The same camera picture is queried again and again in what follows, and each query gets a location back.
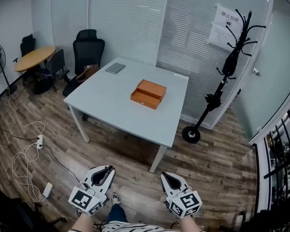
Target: open cardboard box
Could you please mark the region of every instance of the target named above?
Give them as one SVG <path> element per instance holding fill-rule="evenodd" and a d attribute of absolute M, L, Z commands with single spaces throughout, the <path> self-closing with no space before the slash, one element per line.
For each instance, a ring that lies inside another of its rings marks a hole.
<path fill-rule="evenodd" d="M 165 92 L 166 87 L 143 79 L 131 94 L 130 99 L 156 110 Z"/>

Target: chair headrest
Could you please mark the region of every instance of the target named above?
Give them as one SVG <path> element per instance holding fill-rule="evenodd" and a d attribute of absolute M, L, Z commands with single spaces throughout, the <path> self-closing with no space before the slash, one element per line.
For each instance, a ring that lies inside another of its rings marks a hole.
<path fill-rule="evenodd" d="M 31 41 L 32 39 L 33 39 L 33 35 L 31 34 L 31 35 L 24 37 L 22 42 Z"/>
<path fill-rule="evenodd" d="M 97 40 L 97 31 L 95 29 L 85 29 L 78 32 L 77 41 L 95 41 Z"/>

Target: white cable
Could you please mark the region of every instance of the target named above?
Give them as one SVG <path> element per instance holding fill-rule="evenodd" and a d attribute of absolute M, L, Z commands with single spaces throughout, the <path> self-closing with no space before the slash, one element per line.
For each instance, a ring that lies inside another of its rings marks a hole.
<path fill-rule="evenodd" d="M 30 123 L 30 124 L 27 124 L 27 125 L 23 126 L 23 124 L 20 122 L 20 120 L 19 120 L 19 118 L 18 118 L 18 115 L 17 115 L 16 110 L 11 106 L 11 94 L 10 94 L 10 89 L 8 89 L 8 90 L 9 90 L 9 105 L 10 105 L 10 108 L 12 108 L 12 110 L 15 112 L 16 118 L 17 118 L 18 122 L 20 123 L 20 125 L 22 126 L 22 128 L 25 128 L 25 127 L 27 127 L 27 126 L 29 126 L 29 125 L 33 125 L 34 123 L 40 123 L 40 124 L 44 125 L 44 128 L 43 128 L 43 130 L 42 130 L 41 133 L 40 133 L 40 135 L 42 135 L 43 132 L 44 132 L 44 130 L 45 130 L 45 124 L 42 123 L 42 122 L 40 122 L 40 121 L 34 121 L 34 122 Z M 27 150 L 29 150 L 29 149 L 30 149 L 31 147 L 33 147 L 33 146 L 37 149 L 38 156 L 37 156 L 36 159 L 29 160 L 29 159 L 27 158 L 26 153 L 27 153 Z M 20 155 L 25 156 L 26 164 L 27 164 L 26 175 L 23 175 L 23 176 L 18 176 L 18 175 L 15 173 L 15 171 L 14 171 L 14 164 L 15 164 L 15 161 L 17 160 L 17 158 L 18 158 Z M 33 184 L 32 179 L 28 176 L 28 173 L 29 173 L 29 162 L 34 162 L 34 161 L 36 161 L 38 158 L 39 158 L 39 150 L 38 150 L 38 148 L 37 148 L 37 146 L 36 146 L 36 143 L 35 143 L 35 144 L 32 144 L 32 145 L 27 145 L 27 146 L 26 146 L 25 148 L 23 148 L 20 152 L 18 152 L 18 153 L 16 153 L 16 154 L 14 155 L 13 160 L 12 160 L 12 175 L 13 175 L 14 180 L 15 180 L 17 183 L 19 183 L 20 185 L 23 185 L 23 186 L 27 186 L 27 187 L 28 187 L 28 194 L 29 194 L 29 196 L 31 197 L 31 199 L 32 199 L 34 202 L 42 203 L 42 202 L 44 202 L 44 201 L 46 200 L 46 197 L 45 197 L 43 200 L 41 199 L 41 192 L 40 192 L 40 189 L 39 189 L 37 186 L 35 186 L 35 185 Z M 17 178 L 21 178 L 21 179 L 22 179 L 22 178 L 26 178 L 26 182 L 25 182 L 25 183 L 19 182 L 19 181 L 17 180 Z M 32 193 L 33 193 L 34 197 L 31 195 L 29 187 L 32 187 Z M 38 194 L 38 197 L 37 197 L 37 195 L 35 194 L 35 189 L 36 189 L 36 190 L 38 191 L 38 193 L 39 193 L 39 194 Z"/>

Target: door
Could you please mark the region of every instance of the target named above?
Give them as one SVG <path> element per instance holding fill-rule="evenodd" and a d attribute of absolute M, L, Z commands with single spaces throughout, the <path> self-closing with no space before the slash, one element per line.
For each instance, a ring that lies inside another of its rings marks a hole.
<path fill-rule="evenodd" d="M 274 0 L 254 71 L 232 104 L 248 140 L 267 124 L 289 94 L 290 4 L 287 0 Z"/>

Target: door frame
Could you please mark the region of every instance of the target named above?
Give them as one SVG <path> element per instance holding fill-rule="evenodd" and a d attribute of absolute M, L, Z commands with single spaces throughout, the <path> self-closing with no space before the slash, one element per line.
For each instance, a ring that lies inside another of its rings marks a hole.
<path fill-rule="evenodd" d="M 262 32 L 260 34 L 260 37 L 259 37 L 259 40 L 258 40 L 259 43 L 256 45 L 256 47 L 255 47 L 255 49 L 253 51 L 252 57 L 250 58 L 249 62 L 247 63 L 242 76 L 239 78 L 239 81 L 235 85 L 235 87 L 233 89 L 233 92 L 228 97 L 227 102 L 223 105 L 222 109 L 220 110 L 220 112 L 216 116 L 215 120 L 210 125 L 210 129 L 212 129 L 218 123 L 218 121 L 221 119 L 223 114 L 229 108 L 231 102 L 234 100 L 234 98 L 237 95 L 238 91 L 240 89 L 242 89 L 245 86 L 245 84 L 247 83 L 247 81 L 249 80 L 249 77 L 250 77 L 251 72 L 252 72 L 252 70 L 254 68 L 254 64 L 256 62 L 256 59 L 258 58 L 258 56 L 260 54 L 260 49 L 262 48 L 262 46 L 264 44 L 265 35 L 266 35 L 267 31 L 268 31 L 268 25 L 270 23 L 271 14 L 272 14 L 272 11 L 273 11 L 273 4 L 274 4 L 274 0 L 269 0 L 269 4 L 268 4 L 266 16 L 265 16 L 265 21 L 264 21 L 264 25 L 267 28 L 262 30 Z M 262 137 L 262 135 L 266 134 L 273 126 L 275 126 L 275 124 L 282 118 L 282 116 L 285 114 L 285 112 L 289 108 L 290 108 L 290 94 L 286 98 L 286 100 L 284 101 L 282 106 L 279 108 L 279 110 L 267 122 L 267 124 L 252 139 L 249 140 L 249 143 L 250 144 L 254 144 L 255 142 L 257 142 L 258 139 L 260 137 Z"/>

